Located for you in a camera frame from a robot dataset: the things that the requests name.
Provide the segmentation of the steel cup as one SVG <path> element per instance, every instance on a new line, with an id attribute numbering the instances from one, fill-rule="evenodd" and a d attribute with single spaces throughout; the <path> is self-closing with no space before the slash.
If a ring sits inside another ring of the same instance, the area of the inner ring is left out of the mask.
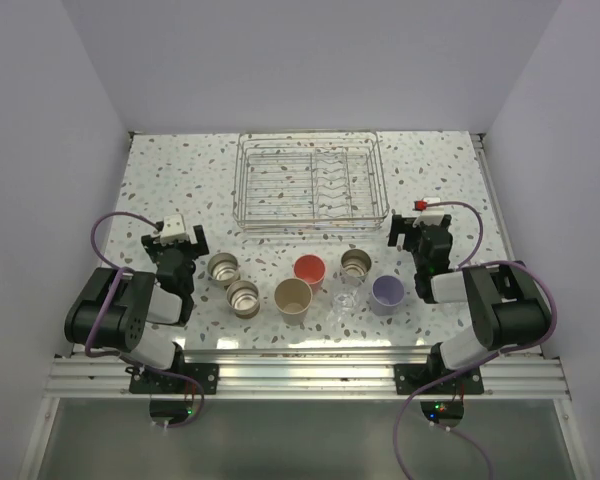
<path id="1" fill-rule="evenodd" d="M 364 283 L 372 267 L 372 260 L 368 253 L 361 249 L 349 249 L 340 259 L 343 274 Z"/>
<path id="2" fill-rule="evenodd" d="M 209 259 L 207 266 L 211 280 L 224 288 L 240 279 L 239 263 L 237 258 L 226 252 L 217 253 Z"/>
<path id="3" fill-rule="evenodd" d="M 231 311 L 241 319 L 253 318 L 260 309 L 259 289 L 250 281 L 233 282 L 226 290 L 226 300 Z"/>

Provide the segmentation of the purple plastic cup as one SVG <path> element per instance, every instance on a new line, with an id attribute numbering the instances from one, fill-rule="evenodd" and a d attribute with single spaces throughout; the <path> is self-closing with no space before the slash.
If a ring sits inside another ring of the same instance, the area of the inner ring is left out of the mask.
<path id="1" fill-rule="evenodd" d="M 403 303 L 405 288 L 402 281 L 391 275 L 377 277 L 371 287 L 370 308 L 378 316 L 394 314 Z"/>

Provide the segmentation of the red plastic cup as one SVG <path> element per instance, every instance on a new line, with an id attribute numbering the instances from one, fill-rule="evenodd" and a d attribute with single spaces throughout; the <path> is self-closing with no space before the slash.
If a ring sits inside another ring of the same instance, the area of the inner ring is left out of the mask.
<path id="1" fill-rule="evenodd" d="M 305 281 L 317 293 L 326 275 L 326 265 L 321 257 L 314 254 L 300 256 L 293 266 L 294 275 Z"/>

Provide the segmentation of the beige plastic cup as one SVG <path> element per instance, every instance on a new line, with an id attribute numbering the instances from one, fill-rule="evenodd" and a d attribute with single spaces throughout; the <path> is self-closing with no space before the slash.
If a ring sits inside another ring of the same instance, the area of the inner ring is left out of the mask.
<path id="1" fill-rule="evenodd" d="M 299 278 L 281 281 L 274 291 L 276 308 L 283 321 L 289 326 L 298 326 L 304 322 L 312 300 L 311 287 Z"/>

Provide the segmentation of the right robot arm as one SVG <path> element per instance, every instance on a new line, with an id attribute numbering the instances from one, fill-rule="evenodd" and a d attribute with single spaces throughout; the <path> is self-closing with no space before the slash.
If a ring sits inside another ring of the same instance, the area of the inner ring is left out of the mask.
<path id="1" fill-rule="evenodd" d="M 391 219 L 388 244 L 409 252 L 417 296 L 427 304 L 465 303 L 471 326 L 434 345 L 422 376 L 431 389 L 448 392 L 470 371 L 502 353 L 544 343 L 556 328 L 548 290 L 522 262 L 492 261 L 450 268 L 451 216 Z"/>

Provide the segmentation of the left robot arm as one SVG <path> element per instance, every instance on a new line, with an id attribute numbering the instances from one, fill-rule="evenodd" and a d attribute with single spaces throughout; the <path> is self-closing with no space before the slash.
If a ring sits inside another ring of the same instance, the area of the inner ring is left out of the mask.
<path id="1" fill-rule="evenodd" d="M 201 225 L 192 235 L 176 220 L 158 226 L 157 236 L 141 238 L 156 270 L 95 269 L 66 316 L 64 335 L 91 358 L 118 356 L 153 369 L 155 384 L 173 393 L 188 379 L 182 347 L 151 326 L 186 326 L 194 307 L 196 260 L 209 247 Z"/>

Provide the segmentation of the clear glass cup centre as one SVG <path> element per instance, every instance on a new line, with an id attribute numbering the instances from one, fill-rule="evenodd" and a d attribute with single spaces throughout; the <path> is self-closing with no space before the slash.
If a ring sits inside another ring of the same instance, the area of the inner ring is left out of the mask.
<path id="1" fill-rule="evenodd" d="M 360 305 L 363 287 L 364 282 L 357 277 L 338 277 L 332 289 L 332 310 L 338 315 L 354 312 Z"/>

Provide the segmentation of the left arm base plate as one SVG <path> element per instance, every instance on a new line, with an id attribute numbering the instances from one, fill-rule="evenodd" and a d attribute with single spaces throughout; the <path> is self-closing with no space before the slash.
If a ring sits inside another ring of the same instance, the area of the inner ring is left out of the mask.
<path id="1" fill-rule="evenodd" d="M 192 385 L 189 380 L 141 371 L 135 366 L 127 366 L 125 372 L 131 375 L 129 392 L 140 395 L 178 395 L 201 391 L 214 395 L 219 380 L 219 366 L 211 363 L 185 363 L 179 372 L 179 375 L 193 378 L 199 386 Z"/>

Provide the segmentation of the aluminium front rail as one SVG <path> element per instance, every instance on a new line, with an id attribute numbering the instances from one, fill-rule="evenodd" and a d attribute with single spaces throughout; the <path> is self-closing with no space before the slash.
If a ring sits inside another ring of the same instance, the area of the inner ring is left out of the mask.
<path id="1" fill-rule="evenodd" d="M 393 368 L 422 365 L 429 349 L 336 348 L 189 350 L 187 360 L 216 365 L 215 398 L 221 400 L 395 400 Z M 500 357 L 481 369 L 489 400 L 567 400 L 566 376 L 557 360 L 536 350 Z M 44 389 L 49 398 L 128 398 L 130 377 L 113 358 L 75 354 L 56 359 Z"/>

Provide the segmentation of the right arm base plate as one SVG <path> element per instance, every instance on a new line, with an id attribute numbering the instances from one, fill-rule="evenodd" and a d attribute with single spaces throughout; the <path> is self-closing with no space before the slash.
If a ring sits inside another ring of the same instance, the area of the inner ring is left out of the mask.
<path id="1" fill-rule="evenodd" d="M 393 366 L 395 390 L 398 395 L 482 395 L 485 393 L 479 368 L 458 374 L 450 370 L 434 373 L 425 364 L 396 364 Z"/>

